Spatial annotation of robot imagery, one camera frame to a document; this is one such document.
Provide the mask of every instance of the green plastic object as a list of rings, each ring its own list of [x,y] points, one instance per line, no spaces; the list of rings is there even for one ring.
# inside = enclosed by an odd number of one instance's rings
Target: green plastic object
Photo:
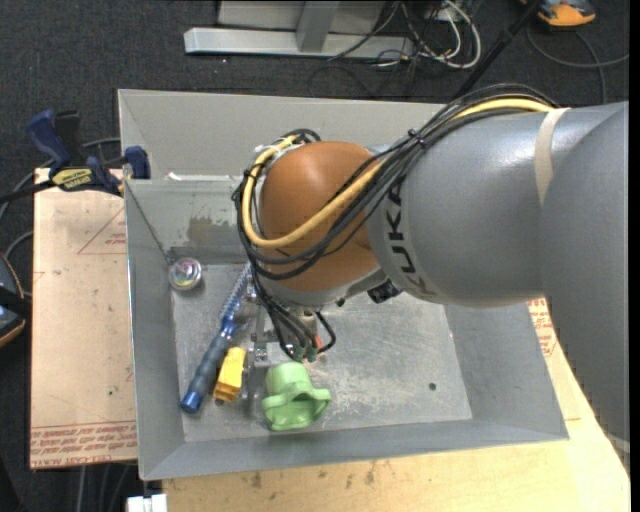
[[[295,361],[270,368],[265,384],[268,396],[262,410],[271,430],[308,427],[331,402],[329,390],[314,388],[307,369]]]

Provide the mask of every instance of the black carpet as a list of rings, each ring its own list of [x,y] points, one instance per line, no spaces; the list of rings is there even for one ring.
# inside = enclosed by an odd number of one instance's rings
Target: black carpet
[[[550,33],[539,23],[528,24],[476,87],[523,83],[563,106],[628,100],[629,60],[600,69],[592,65],[629,52],[629,1],[592,3],[597,18],[579,31]],[[522,10],[517,0],[475,2],[485,51]],[[117,136],[121,88],[444,103],[469,77],[468,71],[433,62],[376,69],[350,59],[326,65],[316,58],[187,56],[184,32],[214,21],[215,2],[0,0],[0,195],[46,160],[25,133],[35,114],[78,110],[85,141]],[[402,32],[404,25],[395,19],[385,31]],[[556,59],[585,66],[551,60],[531,40]],[[0,220],[0,251],[32,226],[32,200],[12,203]],[[11,262],[29,290],[30,239],[13,251]],[[0,511],[22,505],[34,512],[75,510],[79,468],[28,468],[29,345],[27,329],[0,349]],[[140,494],[136,473],[122,465],[89,468],[85,510],[98,510],[102,482],[103,494],[111,497],[123,474],[121,494]]]

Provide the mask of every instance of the yellow cable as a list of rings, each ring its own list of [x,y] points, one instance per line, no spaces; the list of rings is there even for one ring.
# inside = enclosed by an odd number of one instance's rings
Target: yellow cable
[[[525,98],[503,98],[499,100],[490,100],[485,103],[480,103],[473,107],[469,107],[467,110],[463,110],[454,119],[469,114],[475,114],[477,112],[486,112],[487,110],[496,110],[499,108],[518,108],[521,110],[530,110],[533,112],[549,112],[554,107],[550,107],[545,103],[540,103],[534,100],[528,100]]]
[[[539,103],[537,101],[523,98],[505,98],[498,100],[489,100],[485,103],[474,105],[473,107],[469,107],[467,110],[463,110],[462,112],[457,114],[455,118],[463,117],[469,114],[475,114],[477,112],[486,112],[488,110],[496,110],[501,108],[517,108],[533,112],[547,112],[549,110],[553,110],[553,107],[550,107],[544,103]],[[269,152],[269,150],[267,150],[258,156],[258,159],[256,159],[253,165],[253,170],[251,172],[251,175],[254,176],[254,178],[257,177],[261,164],[264,163],[268,158],[270,158],[271,155],[276,151],[277,150],[273,150]],[[327,220],[336,210],[345,207],[349,203],[349,201],[351,201],[351,199],[355,197],[367,185],[367,183],[369,183],[369,181],[371,181],[378,170],[382,167],[383,163],[384,160],[378,162],[373,168],[362,174],[356,181],[349,185],[349,187],[343,190],[329,204],[324,206],[318,213],[307,220],[304,224],[301,224],[296,229],[280,238],[273,239],[262,238],[253,229],[253,224],[251,221],[251,209],[249,208],[249,205],[251,204],[251,194],[253,192],[255,179],[249,180],[242,196],[242,222],[244,224],[244,230],[247,238],[256,246],[268,249],[279,249],[291,245],[292,243],[298,241],[307,233],[318,227],[318,225]]]

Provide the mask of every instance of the gray robot arm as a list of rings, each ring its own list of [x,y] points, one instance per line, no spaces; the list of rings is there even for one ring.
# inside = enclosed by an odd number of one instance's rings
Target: gray robot arm
[[[367,231],[393,284],[492,307],[546,296],[602,427],[629,443],[628,103],[464,126],[431,148]]]

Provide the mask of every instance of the blue clamp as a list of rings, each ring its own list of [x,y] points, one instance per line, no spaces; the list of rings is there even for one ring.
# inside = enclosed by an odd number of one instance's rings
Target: blue clamp
[[[84,166],[70,166],[71,154],[54,128],[54,115],[45,110],[27,125],[27,134],[35,146],[53,160],[49,170],[49,181],[67,192],[100,190],[108,194],[122,195],[122,180],[113,176],[100,161],[90,156]],[[132,177],[149,179],[149,161],[140,146],[127,148],[123,161],[132,168]]]

